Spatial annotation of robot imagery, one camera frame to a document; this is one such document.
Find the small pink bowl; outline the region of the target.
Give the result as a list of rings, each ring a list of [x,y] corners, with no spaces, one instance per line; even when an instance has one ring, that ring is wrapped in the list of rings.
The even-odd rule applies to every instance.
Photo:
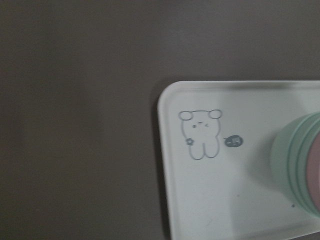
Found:
[[[306,168],[307,186],[314,204],[320,207],[320,134],[318,134],[308,152]]]

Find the green bowl stack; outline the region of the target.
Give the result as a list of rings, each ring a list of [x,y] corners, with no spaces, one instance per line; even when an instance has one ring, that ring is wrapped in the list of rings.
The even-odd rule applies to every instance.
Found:
[[[270,152],[272,177],[282,193],[305,212],[319,217],[307,183],[308,153],[320,134],[320,113],[301,116],[276,135]]]

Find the cream bunny tray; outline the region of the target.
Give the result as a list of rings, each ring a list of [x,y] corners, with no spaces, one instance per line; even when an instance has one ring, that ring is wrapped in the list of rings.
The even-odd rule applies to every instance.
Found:
[[[279,190],[269,162],[276,134],[319,111],[318,81],[178,81],[157,109],[173,240],[289,240],[320,230]],[[183,119],[217,110],[218,155],[191,153]]]

